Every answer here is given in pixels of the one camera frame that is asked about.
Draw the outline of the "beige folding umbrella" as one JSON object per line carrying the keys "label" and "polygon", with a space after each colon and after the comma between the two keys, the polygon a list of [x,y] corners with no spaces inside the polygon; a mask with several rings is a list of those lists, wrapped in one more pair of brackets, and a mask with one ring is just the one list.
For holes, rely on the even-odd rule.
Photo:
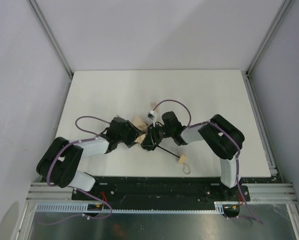
{"label": "beige folding umbrella", "polygon": [[[181,136],[180,136],[181,130],[185,130],[190,126],[190,123],[192,122],[192,114],[187,106],[185,106],[183,103],[181,103],[180,101],[175,100],[175,99],[164,99],[158,103],[153,102],[151,104],[151,110],[154,110],[159,113],[159,110],[158,110],[159,106],[166,102],[172,102],[172,103],[181,105],[188,113],[188,117],[189,117],[188,123],[187,123],[187,125],[183,126],[177,119],[176,115],[170,116],[169,115],[170,113],[167,112],[166,114],[168,116],[161,118],[163,120],[163,122],[157,121],[155,125],[163,125],[164,126],[164,138],[163,139],[172,138],[178,146],[183,146],[185,144],[185,142],[181,140]],[[139,136],[135,141],[135,143],[141,147],[141,143],[144,140],[145,135],[147,134],[148,126],[152,125],[153,123],[148,124],[141,117],[136,116],[132,119],[132,124],[143,132],[143,134],[141,136]],[[183,173],[185,175],[191,174],[191,168],[187,164],[186,154],[174,153],[174,152],[160,146],[160,144],[155,148],[155,150],[156,149],[160,149],[160,150],[166,152],[167,154],[170,154],[173,157],[175,157],[177,159],[177,163],[182,166]]]}

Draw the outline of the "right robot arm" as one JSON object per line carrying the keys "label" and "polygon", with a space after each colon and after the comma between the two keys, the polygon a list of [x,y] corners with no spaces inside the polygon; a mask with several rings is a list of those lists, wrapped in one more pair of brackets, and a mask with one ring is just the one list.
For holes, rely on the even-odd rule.
{"label": "right robot arm", "polygon": [[173,139],[178,146],[205,141],[220,159],[221,184],[230,190],[237,188],[242,193],[239,156],[245,136],[240,130],[220,114],[193,126],[182,125],[173,111],[164,113],[161,118],[163,125],[152,123],[147,127],[140,144],[143,149],[153,151],[167,138]]}

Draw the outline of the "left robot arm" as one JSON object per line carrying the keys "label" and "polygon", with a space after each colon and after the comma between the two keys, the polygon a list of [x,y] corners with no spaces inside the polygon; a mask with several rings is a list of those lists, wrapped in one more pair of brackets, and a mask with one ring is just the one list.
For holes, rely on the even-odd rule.
{"label": "left robot arm", "polygon": [[103,132],[92,138],[69,141],[57,137],[37,164],[36,172],[50,187],[72,187],[89,192],[96,180],[78,170],[81,159],[108,154],[121,143],[130,148],[142,134],[129,120],[114,117]]}

